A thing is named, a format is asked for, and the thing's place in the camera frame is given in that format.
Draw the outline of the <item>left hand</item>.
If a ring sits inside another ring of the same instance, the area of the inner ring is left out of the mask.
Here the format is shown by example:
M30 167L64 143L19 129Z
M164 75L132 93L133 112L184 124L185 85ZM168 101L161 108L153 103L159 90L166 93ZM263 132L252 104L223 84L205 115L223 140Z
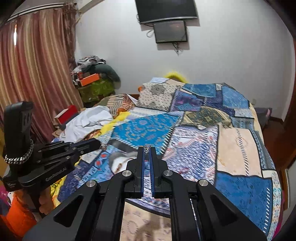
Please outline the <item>left hand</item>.
M25 190L15 191L15 195L18 198L22 206L33 209L33 202L29 194ZM51 187L43 190L40 194L37 194L39 198L39 211L45 215L49 214L54 209L54 204L51 196Z

